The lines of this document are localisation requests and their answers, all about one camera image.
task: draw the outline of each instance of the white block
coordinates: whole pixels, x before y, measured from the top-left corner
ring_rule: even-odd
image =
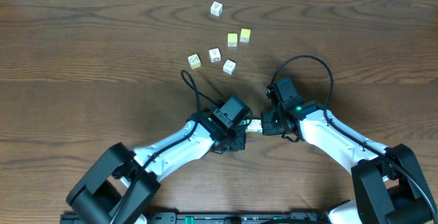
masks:
[[[213,5],[211,5],[210,12],[213,15],[219,16],[222,13],[222,9],[222,4],[215,1]]]
[[[240,121],[239,125],[247,125],[249,120]],[[262,133],[263,129],[261,128],[261,120],[253,119],[251,124],[246,127],[246,132],[259,132]]]
[[[228,47],[237,47],[237,34],[228,34]]]
[[[208,51],[208,55],[210,56],[211,62],[218,62],[218,61],[220,61],[219,49],[210,49]]]
[[[192,67],[192,69],[195,69],[196,67],[200,67],[201,60],[199,59],[199,56],[197,54],[189,56],[189,64],[190,67]]]
[[[224,64],[224,72],[228,74],[233,74],[235,70],[236,63],[230,60],[227,60]]]

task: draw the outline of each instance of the yellow block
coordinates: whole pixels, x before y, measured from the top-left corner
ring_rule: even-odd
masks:
[[[237,47],[237,34],[228,34],[228,47]]]
[[[193,64],[193,65],[190,65],[190,67],[192,67],[192,69],[195,69],[195,68],[198,68],[198,67],[200,67],[201,66],[201,63],[199,62],[199,63],[196,63],[196,64]]]
[[[240,42],[249,42],[250,35],[251,35],[250,29],[242,29],[240,32]]]

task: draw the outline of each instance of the wood grain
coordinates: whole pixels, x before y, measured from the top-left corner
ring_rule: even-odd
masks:
[[[57,223],[65,197],[111,145],[151,144],[194,112],[187,57],[204,93],[237,93],[259,114],[288,58],[313,54],[335,76],[330,109],[370,138],[403,142],[438,199],[438,0],[0,0],[0,223]],[[227,33],[252,29],[227,48]],[[208,50],[237,62],[232,76]],[[301,60],[291,76],[324,101],[328,77]],[[354,199],[351,177],[318,148],[249,134],[162,182],[155,207],[288,211]]]

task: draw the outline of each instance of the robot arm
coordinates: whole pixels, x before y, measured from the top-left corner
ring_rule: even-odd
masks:
[[[117,211],[114,224],[145,223],[142,213],[163,178],[210,150],[244,149],[245,127],[238,124],[249,112],[248,106],[234,96],[221,108],[201,112],[193,134],[175,145],[192,131],[197,115],[192,115],[178,132],[153,145],[129,151],[118,143],[110,147],[70,191],[67,203],[85,223],[108,224]],[[168,146],[171,147],[157,154],[142,171],[142,166],[154,153]],[[122,196],[107,180],[110,176],[120,179],[131,189],[131,194],[123,197],[123,204]]]
[[[425,199],[412,182],[398,174],[384,158],[363,148],[338,129],[390,157],[413,175],[428,199],[433,199],[412,150],[404,145],[390,148],[367,139],[327,110],[331,120],[328,123],[322,105],[317,101],[305,103],[289,78],[269,85],[266,94],[272,100],[273,109],[261,113],[264,135],[281,134],[292,142],[301,139],[313,144],[352,175],[357,202],[348,201],[329,210],[327,216],[331,223],[402,224],[425,223],[432,219]],[[292,140],[287,134],[295,134],[298,139]],[[388,179],[398,179],[399,185],[387,189],[384,181]]]

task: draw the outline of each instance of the black bracket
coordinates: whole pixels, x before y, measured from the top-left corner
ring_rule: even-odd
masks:
[[[302,140],[299,121],[307,114],[321,109],[321,105],[317,101],[305,103],[288,77],[266,88],[266,96],[272,101],[272,109],[261,113],[263,135],[281,135],[291,142]],[[296,139],[286,136],[287,134],[295,134]]]
[[[211,148],[213,151],[241,151],[245,150],[246,144],[246,127],[238,125],[227,131],[226,138],[221,142],[214,144]]]
[[[400,144],[388,149],[386,156],[410,172],[426,196],[433,199],[417,158],[410,148]],[[394,173],[381,157],[358,163],[351,168],[351,174],[362,223],[426,223],[432,219],[432,213],[418,189],[405,177]],[[387,189],[382,180],[384,176],[391,180],[398,179],[399,184]]]
[[[114,224],[134,223],[150,204],[160,187],[156,175],[140,171],[133,154],[122,143],[110,147],[70,191],[66,201],[85,223],[108,224],[120,204],[122,196],[107,180],[125,177],[132,180],[143,176],[132,186],[132,194],[120,209]]]

